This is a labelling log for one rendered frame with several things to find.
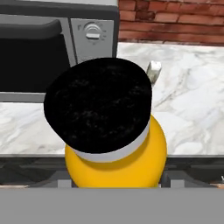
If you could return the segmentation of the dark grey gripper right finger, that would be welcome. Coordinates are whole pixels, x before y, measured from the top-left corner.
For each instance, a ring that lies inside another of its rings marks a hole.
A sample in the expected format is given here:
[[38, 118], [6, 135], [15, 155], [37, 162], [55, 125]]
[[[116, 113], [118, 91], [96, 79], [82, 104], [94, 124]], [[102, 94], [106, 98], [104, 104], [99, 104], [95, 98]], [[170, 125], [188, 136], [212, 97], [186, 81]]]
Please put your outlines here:
[[164, 171], [160, 185], [168, 188], [201, 188], [212, 187], [208, 183], [190, 177], [184, 171]]

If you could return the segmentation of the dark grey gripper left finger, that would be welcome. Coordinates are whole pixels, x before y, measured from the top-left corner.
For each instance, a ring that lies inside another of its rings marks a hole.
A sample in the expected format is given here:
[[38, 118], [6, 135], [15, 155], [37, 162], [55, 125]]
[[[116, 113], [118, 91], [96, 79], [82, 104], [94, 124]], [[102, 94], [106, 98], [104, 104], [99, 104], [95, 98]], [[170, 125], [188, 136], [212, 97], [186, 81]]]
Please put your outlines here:
[[30, 185], [30, 188], [73, 188], [76, 184], [67, 171], [56, 171], [49, 179]]

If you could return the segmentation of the yellow bottle with black cap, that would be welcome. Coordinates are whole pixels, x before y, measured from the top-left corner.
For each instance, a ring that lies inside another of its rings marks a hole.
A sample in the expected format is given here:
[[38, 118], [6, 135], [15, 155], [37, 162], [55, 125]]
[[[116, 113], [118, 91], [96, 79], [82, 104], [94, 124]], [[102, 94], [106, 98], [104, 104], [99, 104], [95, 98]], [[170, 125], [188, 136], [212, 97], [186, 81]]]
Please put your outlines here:
[[158, 186], [167, 147], [151, 100], [146, 72], [119, 58], [82, 62], [47, 89], [45, 119], [66, 144], [66, 168], [78, 187]]

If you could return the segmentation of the black glass toaster oven door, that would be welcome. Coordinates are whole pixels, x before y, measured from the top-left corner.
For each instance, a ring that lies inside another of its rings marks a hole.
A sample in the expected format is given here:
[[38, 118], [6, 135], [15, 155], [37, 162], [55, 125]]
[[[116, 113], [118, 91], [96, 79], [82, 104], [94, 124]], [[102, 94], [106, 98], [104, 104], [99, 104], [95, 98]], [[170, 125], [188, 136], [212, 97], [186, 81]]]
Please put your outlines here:
[[48, 86], [76, 64], [67, 18], [0, 14], [0, 24], [42, 25], [54, 19], [62, 27], [56, 37], [0, 38], [0, 102], [41, 103]]

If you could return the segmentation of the grey toaster oven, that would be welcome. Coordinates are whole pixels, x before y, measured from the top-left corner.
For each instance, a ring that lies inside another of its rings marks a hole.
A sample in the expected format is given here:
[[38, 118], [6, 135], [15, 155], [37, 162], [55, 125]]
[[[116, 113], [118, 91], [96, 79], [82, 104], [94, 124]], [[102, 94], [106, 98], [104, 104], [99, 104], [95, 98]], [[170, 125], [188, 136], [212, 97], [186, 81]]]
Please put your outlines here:
[[[0, 14], [67, 18], [71, 26], [76, 64], [115, 57], [120, 15], [117, 0], [0, 0]], [[101, 37], [90, 40], [85, 26], [94, 23]]]

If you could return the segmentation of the silver toaster oven knob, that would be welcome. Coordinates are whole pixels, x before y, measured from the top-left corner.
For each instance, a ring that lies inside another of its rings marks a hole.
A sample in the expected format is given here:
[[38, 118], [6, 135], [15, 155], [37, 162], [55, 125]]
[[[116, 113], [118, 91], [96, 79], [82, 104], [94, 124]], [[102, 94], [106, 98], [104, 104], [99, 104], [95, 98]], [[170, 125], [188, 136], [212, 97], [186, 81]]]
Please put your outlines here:
[[98, 40], [101, 37], [102, 29], [94, 23], [87, 24], [84, 29], [85, 36], [90, 40]]

